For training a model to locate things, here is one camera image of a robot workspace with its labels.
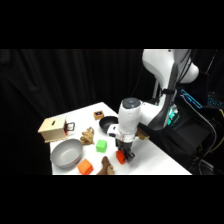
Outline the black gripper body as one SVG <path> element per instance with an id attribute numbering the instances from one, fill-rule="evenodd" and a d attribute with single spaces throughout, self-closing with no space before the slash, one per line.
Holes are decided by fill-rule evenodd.
<path id="1" fill-rule="evenodd" d="M 115 145 L 119 150 L 122 150 L 124 152 L 130 152 L 131 151 L 131 147 L 132 147 L 132 143 L 131 142 L 123 142 L 121 140 L 116 139 L 115 140 Z"/>

